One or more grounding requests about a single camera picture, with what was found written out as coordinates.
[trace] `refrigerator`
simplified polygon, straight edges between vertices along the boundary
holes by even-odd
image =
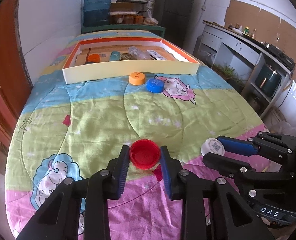
[[[183,46],[193,0],[155,0],[152,16],[165,27],[164,38],[178,47]]]

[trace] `drawer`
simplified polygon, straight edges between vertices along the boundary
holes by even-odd
[[[217,36],[214,36],[210,33],[203,33],[202,36],[202,42],[204,45],[207,45],[208,47],[218,51],[220,44],[221,44],[221,39],[218,38]]]
[[[218,29],[216,29],[216,28],[214,28],[214,27],[211,27],[211,26],[208,26],[208,25],[206,25],[206,26],[204,27],[203,32],[210,33],[210,34],[212,34],[212,35],[214,35],[214,36],[217,36],[217,37],[219,37],[219,38],[222,38],[222,36],[223,36],[223,34],[224,34],[223,31],[218,30]]]
[[[225,33],[222,38],[222,43],[232,48],[246,60],[248,60],[252,65],[256,65],[258,61],[259,54],[251,49],[247,44],[234,38],[233,36]]]

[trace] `blue water jug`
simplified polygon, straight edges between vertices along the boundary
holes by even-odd
[[[111,0],[84,0],[83,25],[94,27],[109,23]]]

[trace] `bed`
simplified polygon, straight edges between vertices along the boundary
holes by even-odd
[[[180,84],[184,97],[152,94],[145,85],[130,85],[127,76],[66,85],[62,67],[78,41],[120,35],[156,37],[146,31],[80,35],[36,82],[7,159],[6,213],[15,237],[64,178],[89,178],[116,158],[122,145],[141,138],[167,145],[185,169],[214,180],[218,172],[204,166],[200,153],[206,139],[224,135],[246,140],[266,129],[243,97],[203,64],[196,75],[147,74],[148,79]],[[249,162],[257,171],[269,165],[260,156],[225,156]],[[149,170],[130,164],[124,194],[108,206],[112,239],[179,238],[181,201],[166,196],[159,164]]]

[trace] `shelf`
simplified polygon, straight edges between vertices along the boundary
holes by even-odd
[[[148,1],[145,0],[117,0],[117,2],[148,3]]]
[[[81,27],[81,33],[91,33],[91,32],[99,32],[99,31],[107,31],[107,30],[146,30],[146,31],[159,31],[159,36],[163,38],[165,27],[161,26],[151,26],[151,25],[139,25],[139,24],[109,24],[109,25],[101,25],[96,27]]]
[[[269,103],[271,102],[272,98],[267,97],[260,88],[258,88],[254,83],[251,82],[251,85],[255,88],[256,91],[258,91],[261,96],[264,97],[265,100],[267,100]]]

